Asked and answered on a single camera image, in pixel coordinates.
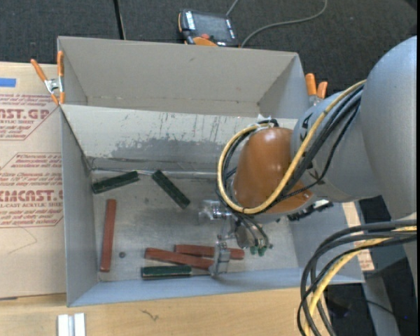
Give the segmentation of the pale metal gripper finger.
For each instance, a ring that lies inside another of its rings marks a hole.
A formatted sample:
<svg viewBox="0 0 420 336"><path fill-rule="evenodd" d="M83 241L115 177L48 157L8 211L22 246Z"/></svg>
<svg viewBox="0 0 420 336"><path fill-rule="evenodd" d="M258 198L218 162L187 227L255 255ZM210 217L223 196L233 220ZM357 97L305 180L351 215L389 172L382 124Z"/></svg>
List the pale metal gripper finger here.
<svg viewBox="0 0 420 336"><path fill-rule="evenodd" d="M232 215L218 200L205 199L201 202L198 211L198 223L226 219Z"/></svg>
<svg viewBox="0 0 420 336"><path fill-rule="evenodd" d="M217 277L228 272L230 251L225 241L217 241L214 247L213 264L209 268L210 275Z"/></svg>

